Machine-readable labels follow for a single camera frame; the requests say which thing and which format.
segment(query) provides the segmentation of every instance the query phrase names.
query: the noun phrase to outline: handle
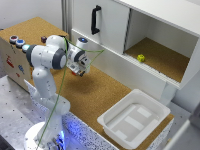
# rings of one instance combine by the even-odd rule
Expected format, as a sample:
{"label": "handle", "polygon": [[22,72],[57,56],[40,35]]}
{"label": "handle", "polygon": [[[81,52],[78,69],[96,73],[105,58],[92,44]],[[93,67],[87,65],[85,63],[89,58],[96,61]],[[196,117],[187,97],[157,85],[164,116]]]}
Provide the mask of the handle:
{"label": "handle", "polygon": [[92,10],[92,25],[91,25],[92,35],[100,32],[100,30],[96,28],[96,13],[99,10],[101,10],[101,7],[98,5],[96,6],[96,8]]}

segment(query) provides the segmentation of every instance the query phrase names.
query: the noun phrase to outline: white container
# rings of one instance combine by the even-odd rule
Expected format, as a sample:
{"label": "white container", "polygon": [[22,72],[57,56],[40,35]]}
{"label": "white container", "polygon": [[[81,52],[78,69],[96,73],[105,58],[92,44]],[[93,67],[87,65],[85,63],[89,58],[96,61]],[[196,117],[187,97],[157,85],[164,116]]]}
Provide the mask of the white container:
{"label": "white container", "polygon": [[169,108],[135,89],[102,114],[98,122],[122,147],[136,149],[169,113]]}

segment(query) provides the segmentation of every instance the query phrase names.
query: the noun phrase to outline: cabinet door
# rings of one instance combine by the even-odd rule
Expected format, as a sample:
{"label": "cabinet door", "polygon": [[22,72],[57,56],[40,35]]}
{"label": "cabinet door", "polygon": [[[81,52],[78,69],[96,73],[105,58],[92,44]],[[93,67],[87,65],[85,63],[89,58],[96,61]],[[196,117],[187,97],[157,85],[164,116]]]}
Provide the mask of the cabinet door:
{"label": "cabinet door", "polygon": [[[99,33],[92,35],[92,10],[101,7],[96,14],[96,28]],[[73,30],[122,54],[129,19],[130,9],[112,0],[74,0]]]}

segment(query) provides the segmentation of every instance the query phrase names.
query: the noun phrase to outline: yellow object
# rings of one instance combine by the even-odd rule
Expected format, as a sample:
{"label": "yellow object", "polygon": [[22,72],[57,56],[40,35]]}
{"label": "yellow object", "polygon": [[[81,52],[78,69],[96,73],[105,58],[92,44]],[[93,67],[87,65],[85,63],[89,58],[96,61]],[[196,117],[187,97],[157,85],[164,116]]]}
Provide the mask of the yellow object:
{"label": "yellow object", "polygon": [[137,60],[138,60],[139,62],[144,62],[144,61],[145,61],[144,55],[142,55],[142,54],[138,55]]}

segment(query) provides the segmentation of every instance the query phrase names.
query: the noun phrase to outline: cork surface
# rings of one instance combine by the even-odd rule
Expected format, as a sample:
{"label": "cork surface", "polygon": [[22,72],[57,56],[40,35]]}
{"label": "cork surface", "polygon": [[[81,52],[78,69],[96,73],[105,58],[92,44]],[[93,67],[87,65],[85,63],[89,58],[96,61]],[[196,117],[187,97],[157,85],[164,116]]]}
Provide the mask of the cork surface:
{"label": "cork surface", "polygon": [[36,17],[0,31],[0,37],[7,42],[12,35],[17,35],[19,39],[25,40],[29,45],[44,45],[41,42],[42,36],[68,34],[42,18]]}
{"label": "cork surface", "polygon": [[[41,36],[67,35],[67,33],[36,17],[0,32],[0,36],[8,42],[9,37],[12,35],[18,35],[27,44],[42,45],[40,41]],[[51,72],[54,76],[58,93],[64,69],[59,71],[51,70]],[[67,69],[61,95],[70,101],[70,111],[72,113],[116,145],[120,150],[123,150],[121,146],[105,134],[103,127],[97,122],[97,118],[130,92],[131,89],[128,87],[91,66],[89,74],[85,74],[83,77],[74,76]],[[169,115],[137,150],[146,149],[172,119],[173,116]]]}
{"label": "cork surface", "polygon": [[[51,70],[51,72],[58,93],[64,69],[60,71]],[[83,77],[74,76],[67,69],[61,95],[70,101],[72,113],[120,150],[125,150],[105,134],[103,127],[97,122],[97,118],[130,92],[131,90],[126,86],[97,68],[91,67],[89,74],[85,74]],[[173,118],[174,116],[170,114],[136,150],[148,148]]]}
{"label": "cork surface", "polygon": [[139,54],[143,54],[145,56],[145,64],[178,82],[181,82],[190,60],[188,57],[149,38],[143,39],[125,51],[125,53],[134,58],[137,58]]}

